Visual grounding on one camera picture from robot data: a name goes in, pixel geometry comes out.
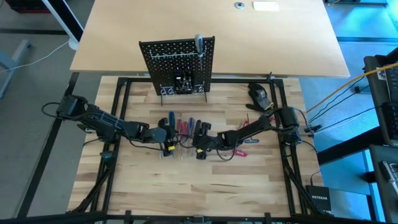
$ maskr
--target white cable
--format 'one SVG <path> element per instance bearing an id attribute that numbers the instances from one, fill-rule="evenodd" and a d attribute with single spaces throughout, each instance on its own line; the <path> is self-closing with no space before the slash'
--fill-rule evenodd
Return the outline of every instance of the white cable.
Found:
<path id="1" fill-rule="evenodd" d="M 325 129 L 325 130 L 323 130 L 323 131 L 321 131 L 321 132 L 316 132 L 315 134 L 324 133 L 325 131 L 329 131 L 329 130 L 331 130 L 331 129 L 333 129 L 333 128 L 340 127 L 340 126 L 342 126 L 342 125 L 344 125 L 344 124 L 348 124 L 348 123 L 352 122 L 353 120 L 355 120 L 356 118 L 360 117 L 361 115 L 362 115 L 362 114 L 359 114 L 358 116 L 354 117 L 353 119 L 351 119 L 351 120 L 349 120 L 349 121 L 346 121 L 346 122 L 343 123 L 343 124 L 339 124 L 339 125 L 337 125 L 337 126 L 330 127 L 330 128 Z"/>
<path id="2" fill-rule="evenodd" d="M 53 51 L 52 51 L 51 53 L 49 53 L 47 56 L 45 56 L 45 57 L 43 57 L 43 58 L 40 58 L 40 59 L 38 59 L 38 60 L 35 61 L 35 62 L 26 64 L 26 65 L 20 65 L 20 66 L 17 66 L 17 67 L 14 67 L 14 68 L 10 68 L 10 69 L 5 69 L 5 70 L 3 70 L 3 71 L 0 71 L 0 73 L 8 72 L 8 71 L 11 71 L 11 70 L 14 70 L 14 69 L 17 69 L 17 68 L 22 68 L 22 67 L 29 66 L 29 65 L 34 65 L 34 64 L 36 64 L 37 62 L 39 62 L 39 61 L 41 61 L 41 60 L 44 60 L 44 59 L 48 58 L 49 56 L 51 56 L 52 54 L 54 54 L 57 50 L 59 50 L 61 47 L 65 46 L 65 45 L 67 45 L 68 43 L 69 43 L 69 41 L 67 41 L 66 43 L 64 43 L 64 44 L 62 44 L 61 46 L 57 47 L 55 50 L 53 50 Z"/>

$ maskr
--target yellow cable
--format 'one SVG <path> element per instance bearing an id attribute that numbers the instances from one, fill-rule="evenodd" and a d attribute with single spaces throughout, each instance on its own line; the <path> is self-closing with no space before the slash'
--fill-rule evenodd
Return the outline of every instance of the yellow cable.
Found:
<path id="1" fill-rule="evenodd" d="M 362 78 L 362 77 L 365 77 L 365 76 L 368 76 L 368 75 L 372 75 L 373 73 L 380 72 L 380 71 L 383 71 L 383 70 L 386 70 L 386 69 L 389 69 L 389 68 L 392 68 L 392 67 L 396 67 L 396 66 L 398 66 L 398 63 L 393 63 L 393 64 L 390 64 L 390 65 L 384 66 L 384 67 L 382 67 L 382 68 L 378 68 L 378 69 L 375 69 L 375 70 L 373 70 L 373 71 L 366 72 L 366 73 L 364 73 L 364 74 L 362 74 L 362 75 L 360 75 L 360 76 L 358 76 L 358 77 L 353 78 L 352 80 L 346 82 L 346 83 L 345 83 L 344 85 L 342 85 L 340 88 L 338 88 L 337 90 L 335 90 L 333 93 L 330 93 L 330 95 L 328 95 L 325 99 L 321 100 L 321 102 L 317 103 L 315 106 L 313 106 L 313 107 L 311 107 L 309 110 L 307 110 L 307 113 L 310 112 L 311 110 L 315 109 L 317 106 L 321 105 L 323 102 L 325 102 L 325 101 L 326 101 L 327 99 L 329 99 L 331 96 L 333 96 L 334 94 L 336 94 L 336 93 L 337 93 L 338 91 L 340 91 L 342 88 L 348 86 L 350 83 L 352 83 L 352 82 L 354 82 L 354 81 L 356 81 L 356 80 L 359 80 L 359 79 Z"/>

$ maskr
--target screwdriver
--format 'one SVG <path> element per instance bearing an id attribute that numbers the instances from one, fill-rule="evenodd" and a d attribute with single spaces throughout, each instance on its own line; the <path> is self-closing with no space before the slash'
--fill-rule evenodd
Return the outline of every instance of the screwdriver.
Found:
<path id="1" fill-rule="evenodd" d="M 195 45 L 196 45 L 197 50 L 198 50 L 198 57 L 199 57 L 199 60 L 200 60 L 200 70 L 202 71 L 203 69 L 202 69 L 202 65 L 201 65 L 201 60 L 202 60 L 202 57 L 203 57 L 203 37 L 200 34 L 197 34 L 195 36 Z"/>

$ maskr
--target wooden table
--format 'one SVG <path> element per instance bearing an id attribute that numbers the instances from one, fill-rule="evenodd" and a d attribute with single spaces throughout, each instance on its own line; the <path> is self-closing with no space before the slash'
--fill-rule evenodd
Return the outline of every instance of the wooden table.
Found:
<path id="1" fill-rule="evenodd" d="M 322 1 L 96 0 L 71 65 L 78 72 L 146 72 L 139 41 L 216 37 L 213 73 L 349 77 Z"/>
<path id="2" fill-rule="evenodd" d="M 111 111 L 117 80 L 117 77 L 101 79 L 95 104 L 102 110 Z M 299 81 L 284 81 L 288 105 L 304 109 Z M 203 95 L 169 96 L 160 106 L 160 97 L 155 94 L 152 83 L 133 83 L 125 120 L 155 127 L 159 119 L 173 110 L 177 119 L 194 117 L 211 123 L 209 135 L 214 136 L 219 131 L 236 129 L 246 114 L 251 121 L 256 120 L 259 113 L 245 107 L 249 102 L 247 84 L 213 83 L 208 103 Z M 301 115 L 297 117 L 303 123 Z M 95 134 L 88 134 L 86 140 L 95 138 Z M 254 138 L 260 139 L 260 143 L 239 147 L 249 153 L 247 157 L 236 156 L 229 162 L 222 162 L 214 151 L 205 161 L 186 154 L 181 159 L 181 149 L 177 149 L 174 158 L 160 159 L 157 151 L 134 148 L 123 138 L 108 213 L 124 214 L 125 210 L 131 210 L 135 215 L 261 217 L 264 212 L 270 212 L 272 217 L 289 217 L 277 134 L 268 131 Z M 102 148 L 103 143 L 98 141 L 83 148 L 68 209 L 75 208 L 94 186 Z M 306 144 L 297 147 L 297 154 L 303 183 L 309 184 L 310 176 L 319 171 L 317 155 Z M 320 174 L 315 174 L 313 180 L 322 185 Z M 293 192 L 299 212 L 294 186 Z"/>

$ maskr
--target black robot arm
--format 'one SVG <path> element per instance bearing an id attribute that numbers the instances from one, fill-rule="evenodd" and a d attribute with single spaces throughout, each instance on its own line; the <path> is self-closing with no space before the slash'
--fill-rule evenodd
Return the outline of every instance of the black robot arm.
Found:
<path id="1" fill-rule="evenodd" d="M 142 143 L 165 142 L 167 132 L 162 128 L 149 128 L 149 124 L 121 120 L 96 105 L 89 104 L 84 97 L 66 96 L 57 109 L 57 117 L 78 121 L 81 129 L 93 129 L 101 141 L 114 143 L 120 136 Z"/>
<path id="2" fill-rule="evenodd" d="M 277 115 L 282 127 L 271 125 L 269 118 Z M 229 130 L 217 133 L 217 136 L 208 136 L 207 132 L 211 129 L 210 123 L 197 121 L 192 145 L 197 149 L 197 159 L 206 159 L 206 152 L 216 149 L 228 151 L 240 146 L 243 141 L 263 131 L 275 131 L 280 134 L 296 134 L 299 127 L 294 109 L 291 107 L 277 108 L 263 114 L 257 121 L 239 130 Z"/>

